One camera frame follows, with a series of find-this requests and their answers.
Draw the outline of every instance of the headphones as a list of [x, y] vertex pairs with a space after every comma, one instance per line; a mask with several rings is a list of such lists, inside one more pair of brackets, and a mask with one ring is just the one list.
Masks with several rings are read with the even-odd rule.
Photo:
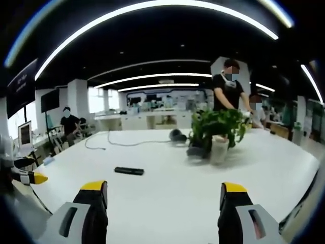
[[187, 136], [185, 136], [184, 134], [182, 134], [182, 132], [178, 129], [173, 129], [170, 133], [169, 133], [169, 139], [172, 142], [178, 142], [178, 143], [185, 143], [187, 140]]

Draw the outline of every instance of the white flower pot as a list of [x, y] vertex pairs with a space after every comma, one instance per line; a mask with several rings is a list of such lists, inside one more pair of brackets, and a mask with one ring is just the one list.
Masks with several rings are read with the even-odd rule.
[[221, 136], [213, 136], [210, 163], [213, 165], [222, 164], [228, 152], [229, 140]]

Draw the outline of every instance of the man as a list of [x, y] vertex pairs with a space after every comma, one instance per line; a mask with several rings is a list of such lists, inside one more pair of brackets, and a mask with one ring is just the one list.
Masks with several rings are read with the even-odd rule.
[[63, 126], [64, 136], [62, 141], [67, 141], [69, 146], [74, 145], [74, 140], [76, 139], [77, 132], [80, 131], [79, 122], [80, 119], [71, 115], [71, 109], [65, 107], [63, 110], [63, 117], [61, 119], [61, 125]]
[[223, 71], [212, 79], [214, 90], [214, 111], [221, 109], [238, 109], [239, 98], [244, 102], [249, 112], [253, 110], [249, 106], [249, 98], [238, 82], [239, 64], [234, 59], [227, 59], [223, 64]]
[[253, 108], [253, 128], [266, 128], [266, 115], [262, 107], [262, 98], [259, 95], [249, 96], [250, 107]]

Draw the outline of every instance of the white table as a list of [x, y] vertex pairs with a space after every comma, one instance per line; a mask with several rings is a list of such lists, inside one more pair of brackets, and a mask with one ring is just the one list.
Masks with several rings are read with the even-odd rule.
[[[110, 132], [110, 140], [128, 144], [164, 141], [169, 130]], [[218, 244], [220, 187], [224, 181], [243, 185], [253, 203], [282, 221], [301, 200], [318, 169], [317, 159], [297, 145], [252, 129], [227, 155], [223, 166], [191, 164], [186, 147], [146, 143], [113, 146], [100, 132], [55, 156], [38, 171], [49, 177], [33, 189], [56, 211], [73, 201], [80, 187], [94, 180], [108, 182], [110, 244]], [[116, 166], [143, 168], [143, 176], [114, 172]]]

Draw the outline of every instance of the white cabinet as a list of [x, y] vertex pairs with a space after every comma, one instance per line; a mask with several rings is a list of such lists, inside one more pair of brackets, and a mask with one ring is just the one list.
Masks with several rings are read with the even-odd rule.
[[177, 114], [176, 123], [179, 129], [190, 129], [192, 126], [192, 114], [190, 112]]
[[147, 116], [122, 116], [122, 130], [148, 130]]

